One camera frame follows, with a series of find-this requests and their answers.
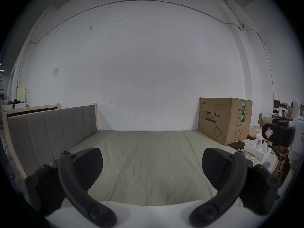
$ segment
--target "cable on wall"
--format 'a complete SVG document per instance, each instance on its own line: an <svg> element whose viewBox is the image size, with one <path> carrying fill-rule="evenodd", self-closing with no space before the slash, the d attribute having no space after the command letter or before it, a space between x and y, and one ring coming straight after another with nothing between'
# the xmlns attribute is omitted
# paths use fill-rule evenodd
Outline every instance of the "cable on wall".
<svg viewBox="0 0 304 228"><path fill-rule="evenodd" d="M241 21L239 20L239 18L237 17L237 15L234 13L234 15L235 15L235 17L238 19L238 21L240 22L240 25L243 27L243 25L244 24L242 24L241 23ZM242 31L249 31L249 30L254 30L256 33L257 33L257 35L259 36L259 38L260 38L260 41L261 41L261 43L262 43L262 46L263 46L263 48L264 48L264 52L265 52L265 55L266 55L266 58L267 58L267 62L268 62L268 66L269 66L269 71L270 71L270 76L271 76L271 83L272 83L272 97L273 97L273 100L275 100L275 93L274 93L274 87L273 87L273 80L272 80L272 73L271 73L271 67L270 67L270 63L269 63L269 59L268 59L268 55L267 55L267 53L266 53L266 49L265 49L265 47L264 47L264 45L265 45L265 43L264 43L264 41L262 40L262 38L260 37L260 35L259 35L259 33L255 30L255 29L247 29L247 30L243 30L242 29Z"/></svg>
<svg viewBox="0 0 304 228"><path fill-rule="evenodd" d="M262 38L260 37L259 33L258 33L255 29L252 29L252 28L251 28L251 29L243 30L240 26L236 25L235 23L226 23L226 22L221 21L220 19L218 19L218 18L216 18L216 17L214 17L214 16L212 16L212 15L210 15L210 14L208 14L208 13L205 13L205 12L200 11L200 10L197 10L197 9L195 9L195 8L192 8L192 7L189 7L189 6L186 6L186 5L182 5L182 4L178 4L178 3L175 3L175 2L167 2L167 1L161 1L161 0L121 0L121 1L109 2L109 3L101 4L101 5L98 5L98 6L89 8L89 9L87 9L87 10L84 10L84 11L82 11L82 12L79 12L79 13L77 13L77 14L75 14L75 15L73 15L73 16L67 18L67 19L65 19L64 21L62 21L61 23L59 23L58 25L56 25L54 28L52 28L52 29L51 29L48 33L46 33L43 37L41 37L40 40L38 40L37 42L30 41L30 44L36 45L36 44L39 43L45 36L47 36L52 30L54 30L55 28L57 28L59 25L63 24L64 22L68 21L69 19L71 19L71 18L73 18L73 17L75 17L75 16L77 16L77 15L79 15L79 14L81 14L81 13L84 13L84 12L87 12L87 11L89 11L89 10L92 10L92 9L95 9L95 8L99 8L99 7L102 7L102 6L105 6L105 5L109 5L109 4L120 3L120 2L132 2L132 1L152 1L152 2L164 2L164 3L175 4L175 5L182 6L182 7L185 7L185 8L188 8L188 9L191 9L191 10L194 10L194 11L197 11L197 12L200 12L200 13L202 13L202 14L205 14L205 15L207 15L207 16L209 16L209 17L211 17L211 18L213 18L213 19L215 19L215 20L221 22L222 24L225 24L225 25L229 25L229 24L235 25L235 26L236 26L239 30L241 30L241 31L244 31L244 32L249 31L249 30L255 31L256 34L259 36L260 41L261 41L261 43L262 43L262 46L263 46L263 48L264 48L265 55L266 55L266 58L267 58L267 61L268 61L268 65L269 65L269 69L270 69L271 80L272 80L272 73L271 73L270 63L269 63L269 59L268 59L268 56L267 56L267 53L266 53L266 50L265 50L265 47L264 47L265 43L264 43L264 41L262 40Z"/></svg>
<svg viewBox="0 0 304 228"><path fill-rule="evenodd" d="M239 28L239 30L241 30L241 31L247 31L247 30L242 30L241 27L239 27L239 26L236 25L235 23L226 23L226 22L221 21L220 19L218 19L218 18L216 18L216 17L214 17L214 16L212 16L212 15L210 15L210 14L208 14L208 13L205 13L205 12L200 11L200 10L197 10L197 9L195 9L195 8L191 8L191 7L189 7L189 6L182 5L182 4L178 4L178 3L175 3L175 2L167 2L167 1L161 1L161 0L121 0L121 1L109 2L109 3L101 4L101 5L98 5L98 6L89 8L89 9L87 9L87 10L84 10L84 11L82 11L82 12L79 12L79 13L77 13L77 14L75 14L75 15L69 17L69 18L67 18L66 20L62 21L62 22L59 23L58 25L56 25L56 26L55 26L54 28L52 28L48 33L50 33L53 29L57 28L59 25L63 24L64 22L68 21L69 19L71 19L71 18L73 18L73 17L75 17L75 16L77 16L77 15L79 15L79 14L81 14L81 13L84 13L84 12L87 12L87 11L89 11L89 10L92 10L92 9L95 9L95 8L99 8L99 7L102 7L102 6L105 6L105 5L109 5L109 4L114 4L114 3L119 3L119 2L131 2L131 1L153 1L153 2L164 2L164 3L171 3L171 4L179 5L179 6L188 8L188 9L195 10L195 11L200 12L200 13L202 13L202 14L205 14L205 15L207 15L207 16L209 16L209 17L211 17L211 18L213 18L213 19L215 19L215 20L221 22L222 24L225 24L225 25L230 25L230 24L231 24L231 25L235 25L237 28ZM31 41L30 43L36 45L36 44L39 43L45 36L47 36L48 33L46 33L43 37L41 37L40 40L38 40L37 42L32 42L32 41Z"/></svg>
<svg viewBox="0 0 304 228"><path fill-rule="evenodd" d="M47 15L47 13L51 10L53 6L50 7L50 9L45 13L45 15L42 17L42 19L39 21L38 25L36 26L36 28L34 29L33 31L33 34L35 33L36 29L38 28L38 26L40 25L41 21L44 19L44 17ZM22 59L21 59L21 63L20 63L20 69L19 69L19 72L18 72L18 81L17 81L17 85L18 87L20 86L20 79L21 79L21 72L22 72L22 69L23 69L23 65L24 65L24 61L25 61L25 58L26 58L26 55L27 55L27 52L29 50L29 46L31 45L32 41L30 40L27 45L26 45L26 48L25 48L25 51L23 53L23 56L22 56Z"/></svg>

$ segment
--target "bed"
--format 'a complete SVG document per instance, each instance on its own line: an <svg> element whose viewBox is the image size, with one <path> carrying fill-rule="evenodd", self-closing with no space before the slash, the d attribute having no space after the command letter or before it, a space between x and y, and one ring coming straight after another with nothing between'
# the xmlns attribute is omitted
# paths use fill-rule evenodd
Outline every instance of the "bed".
<svg viewBox="0 0 304 228"><path fill-rule="evenodd" d="M200 131L97 130L94 107L8 118L12 148L24 175L31 175L39 165L50 164L63 150L73 154L95 147L101 150L103 170L88 193L99 202L162 206L207 201L215 196L217 191L202 170L204 150L217 147L234 153L235 149L222 146ZM234 205L242 206L241 200ZM62 207L69 206L65 199Z"/></svg>

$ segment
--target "white wall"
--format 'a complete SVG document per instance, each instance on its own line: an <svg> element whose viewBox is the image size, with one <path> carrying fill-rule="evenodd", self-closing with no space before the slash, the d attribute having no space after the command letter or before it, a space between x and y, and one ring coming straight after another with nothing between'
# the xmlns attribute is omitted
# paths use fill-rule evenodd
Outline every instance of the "white wall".
<svg viewBox="0 0 304 228"><path fill-rule="evenodd" d="M119 0L72 0L32 40L111 1ZM225 21L213 0L164 1ZM57 66L59 74L52 76ZM27 88L30 106L97 102L99 127L114 130L197 129L199 97L245 98L229 26L188 8L148 1L106 5L67 20L30 46L20 86Z"/></svg>
<svg viewBox="0 0 304 228"><path fill-rule="evenodd" d="M297 99L304 104L303 51L292 26L272 0L255 0L244 7L244 11L265 42L274 99L289 105Z"/></svg>

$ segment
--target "gray headboard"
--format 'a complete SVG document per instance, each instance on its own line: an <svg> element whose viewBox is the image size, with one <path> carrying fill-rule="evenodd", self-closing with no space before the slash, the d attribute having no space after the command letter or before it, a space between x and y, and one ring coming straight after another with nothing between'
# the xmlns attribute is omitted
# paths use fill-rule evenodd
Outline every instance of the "gray headboard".
<svg viewBox="0 0 304 228"><path fill-rule="evenodd" d="M7 118L13 148L26 175L97 131L95 105Z"/></svg>

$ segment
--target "gray sheet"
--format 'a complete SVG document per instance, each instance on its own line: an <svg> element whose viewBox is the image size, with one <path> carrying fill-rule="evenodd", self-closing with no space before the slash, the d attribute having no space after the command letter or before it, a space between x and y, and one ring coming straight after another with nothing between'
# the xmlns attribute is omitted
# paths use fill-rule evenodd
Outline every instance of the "gray sheet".
<svg viewBox="0 0 304 228"><path fill-rule="evenodd" d="M203 152L222 146L200 131L132 132L98 130L72 149L99 148L103 170L88 191L97 201L160 206L207 201L217 191L202 170ZM241 206L241 200L235 203ZM71 206L65 199L62 207Z"/></svg>

